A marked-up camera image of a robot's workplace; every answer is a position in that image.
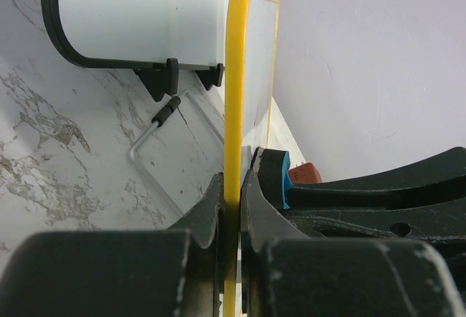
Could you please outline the small yellow-framed whiteboard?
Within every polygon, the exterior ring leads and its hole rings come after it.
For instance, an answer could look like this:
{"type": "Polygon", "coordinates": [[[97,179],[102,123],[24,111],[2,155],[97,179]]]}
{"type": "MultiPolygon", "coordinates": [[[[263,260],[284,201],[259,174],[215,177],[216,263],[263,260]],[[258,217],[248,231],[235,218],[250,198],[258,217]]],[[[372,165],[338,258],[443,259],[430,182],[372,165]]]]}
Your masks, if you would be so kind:
{"type": "Polygon", "coordinates": [[[253,154],[269,140],[279,0],[229,0],[225,40],[223,315],[235,316],[240,190],[253,154]]]}

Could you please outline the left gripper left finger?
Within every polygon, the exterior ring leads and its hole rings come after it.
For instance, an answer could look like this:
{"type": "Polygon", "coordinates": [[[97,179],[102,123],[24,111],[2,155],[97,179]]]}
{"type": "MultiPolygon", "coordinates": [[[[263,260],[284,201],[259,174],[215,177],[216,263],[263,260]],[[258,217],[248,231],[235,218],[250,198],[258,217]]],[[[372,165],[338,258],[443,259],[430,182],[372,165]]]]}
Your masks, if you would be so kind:
{"type": "Polygon", "coordinates": [[[224,177],[165,230],[40,232],[1,277],[3,316],[217,316],[224,177]]]}

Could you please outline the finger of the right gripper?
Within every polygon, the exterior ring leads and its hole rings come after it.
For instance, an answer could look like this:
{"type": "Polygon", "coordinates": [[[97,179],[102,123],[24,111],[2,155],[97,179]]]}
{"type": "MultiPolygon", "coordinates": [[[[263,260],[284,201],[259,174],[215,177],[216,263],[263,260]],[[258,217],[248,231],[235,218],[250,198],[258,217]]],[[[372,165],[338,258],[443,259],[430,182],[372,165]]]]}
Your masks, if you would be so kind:
{"type": "Polygon", "coordinates": [[[465,148],[389,171],[319,184],[295,184],[287,191],[293,210],[401,210],[465,197],[465,148]]]}
{"type": "Polygon", "coordinates": [[[465,250],[465,201],[401,210],[286,210],[309,236],[423,240],[438,251],[465,250]]]}

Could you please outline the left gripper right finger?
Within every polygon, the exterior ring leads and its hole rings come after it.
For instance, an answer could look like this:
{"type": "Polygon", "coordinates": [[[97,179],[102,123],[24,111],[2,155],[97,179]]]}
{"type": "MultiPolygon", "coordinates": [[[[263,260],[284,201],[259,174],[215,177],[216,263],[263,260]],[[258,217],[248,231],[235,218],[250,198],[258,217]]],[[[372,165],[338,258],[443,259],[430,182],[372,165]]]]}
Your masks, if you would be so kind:
{"type": "Polygon", "coordinates": [[[241,190],[249,316],[453,316],[455,283],[419,240],[318,238],[297,230],[248,171],[241,190]]]}

